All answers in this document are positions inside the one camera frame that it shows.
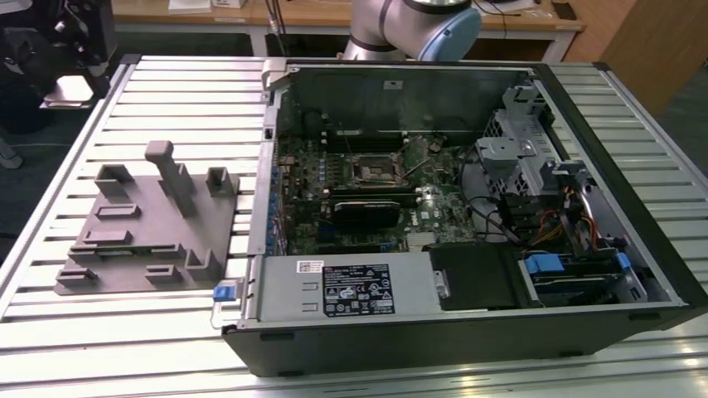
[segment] aluminum table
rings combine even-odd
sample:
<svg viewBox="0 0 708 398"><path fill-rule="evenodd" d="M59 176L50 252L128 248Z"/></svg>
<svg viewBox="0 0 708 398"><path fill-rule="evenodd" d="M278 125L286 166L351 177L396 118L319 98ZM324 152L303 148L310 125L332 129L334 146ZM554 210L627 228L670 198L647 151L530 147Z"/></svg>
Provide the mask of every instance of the aluminum table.
<svg viewBox="0 0 708 398"><path fill-rule="evenodd" d="M102 164L156 174L171 139L192 173L242 177L227 274L246 272L263 127L262 58L144 56L122 65L0 269L0 396L706 396L708 317L594 356L296 378L252 376L211 327L211 291L59 296L55 277L91 209ZM708 182L612 72L554 71L700 282ZM571 155L575 144L559 135ZM236 308L224 313L238 314Z"/></svg>

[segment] wire bundle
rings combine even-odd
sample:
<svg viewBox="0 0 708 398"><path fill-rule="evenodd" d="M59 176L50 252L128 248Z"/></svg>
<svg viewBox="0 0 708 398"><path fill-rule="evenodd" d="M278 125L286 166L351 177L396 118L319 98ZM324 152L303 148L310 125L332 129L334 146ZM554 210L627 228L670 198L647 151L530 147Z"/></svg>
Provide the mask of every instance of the wire bundle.
<svg viewBox="0 0 708 398"><path fill-rule="evenodd" d="M288 34L286 31L286 22L283 21L283 10L280 9L280 0L266 0L266 7L268 8L268 18L271 30L276 34L278 45L283 56L288 56L286 45L283 44L283 37Z"/></svg>

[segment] power supply label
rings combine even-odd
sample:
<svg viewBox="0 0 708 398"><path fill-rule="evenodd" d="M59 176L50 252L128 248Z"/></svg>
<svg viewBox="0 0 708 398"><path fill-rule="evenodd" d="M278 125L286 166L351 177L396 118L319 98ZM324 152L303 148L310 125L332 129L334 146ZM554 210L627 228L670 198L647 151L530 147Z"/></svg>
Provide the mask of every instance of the power supply label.
<svg viewBox="0 0 708 398"><path fill-rule="evenodd" d="M396 313L388 264L322 267L322 292L331 318Z"/></svg>

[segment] gray bracket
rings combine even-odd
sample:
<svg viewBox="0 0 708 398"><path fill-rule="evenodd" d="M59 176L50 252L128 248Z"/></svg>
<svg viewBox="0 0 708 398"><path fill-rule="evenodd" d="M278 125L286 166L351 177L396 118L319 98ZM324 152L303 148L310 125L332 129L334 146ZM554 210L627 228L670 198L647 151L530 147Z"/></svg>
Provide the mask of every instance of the gray bracket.
<svg viewBox="0 0 708 398"><path fill-rule="evenodd" d="M226 167L191 176L170 141L147 145L160 177L106 165L102 194L56 277L59 294L212 289L224 277L238 203Z"/></svg>

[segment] blue tab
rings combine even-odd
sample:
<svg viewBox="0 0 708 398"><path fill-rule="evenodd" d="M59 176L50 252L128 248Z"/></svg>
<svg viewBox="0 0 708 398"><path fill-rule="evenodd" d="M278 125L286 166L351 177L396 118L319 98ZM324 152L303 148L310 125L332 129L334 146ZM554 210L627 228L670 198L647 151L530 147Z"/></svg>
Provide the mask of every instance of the blue tab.
<svg viewBox="0 0 708 398"><path fill-rule="evenodd" d="M630 258L624 253L618 253L615 258L618 259L623 270L632 268L632 261L630 261Z"/></svg>
<svg viewBox="0 0 708 398"><path fill-rule="evenodd" d="M566 270L559 255L531 255L523 262L527 265L530 274L539 272L563 272Z"/></svg>
<svg viewBox="0 0 708 398"><path fill-rule="evenodd" d="M214 288L215 303L223 303L224 301L236 301L236 286L218 286Z"/></svg>

